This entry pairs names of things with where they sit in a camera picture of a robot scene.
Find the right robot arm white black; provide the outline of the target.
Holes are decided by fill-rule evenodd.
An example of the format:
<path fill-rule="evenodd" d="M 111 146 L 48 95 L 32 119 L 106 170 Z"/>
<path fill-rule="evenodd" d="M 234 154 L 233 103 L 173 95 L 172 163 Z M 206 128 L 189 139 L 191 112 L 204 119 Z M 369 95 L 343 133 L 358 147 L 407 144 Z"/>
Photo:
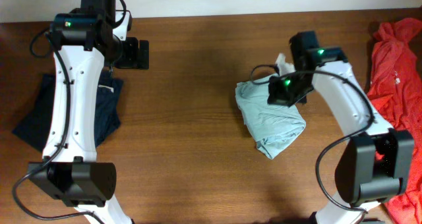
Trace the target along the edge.
<path fill-rule="evenodd" d="M 379 114 L 341 48 L 320 47 L 313 31 L 297 33 L 289 46 L 294 69 L 269 79 L 268 103 L 290 107 L 316 91 L 329 106 L 344 135 L 318 155 L 316 176 L 324 155 L 347 144 L 334 174 L 336 193 L 323 192 L 328 203 L 311 214 L 309 223 L 366 223 L 369 210 L 405 193 L 413 137 Z"/>

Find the light blue t-shirt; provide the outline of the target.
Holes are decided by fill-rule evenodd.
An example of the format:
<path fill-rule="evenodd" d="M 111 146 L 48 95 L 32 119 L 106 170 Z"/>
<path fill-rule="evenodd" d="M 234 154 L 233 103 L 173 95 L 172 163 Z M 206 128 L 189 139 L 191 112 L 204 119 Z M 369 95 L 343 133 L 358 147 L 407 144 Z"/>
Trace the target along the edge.
<path fill-rule="evenodd" d="M 306 122 L 296 106 L 270 105 L 267 81 L 269 76 L 239 82 L 235 100 L 244 124 L 256 142 L 256 148 L 268 159 L 274 159 L 304 131 Z"/>

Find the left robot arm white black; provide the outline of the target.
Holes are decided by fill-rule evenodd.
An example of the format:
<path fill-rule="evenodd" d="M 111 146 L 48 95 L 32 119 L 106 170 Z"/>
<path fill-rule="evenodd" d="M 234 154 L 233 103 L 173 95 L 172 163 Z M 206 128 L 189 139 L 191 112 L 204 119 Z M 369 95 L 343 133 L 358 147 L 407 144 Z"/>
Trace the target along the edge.
<path fill-rule="evenodd" d="M 104 67 L 149 67 L 149 43 L 128 36 L 132 16 L 123 0 L 81 0 L 58 14 L 46 37 L 55 59 L 56 83 L 49 136 L 40 162 L 26 178 L 91 223 L 130 223 L 115 197 L 117 171 L 97 162 L 94 117 Z"/>

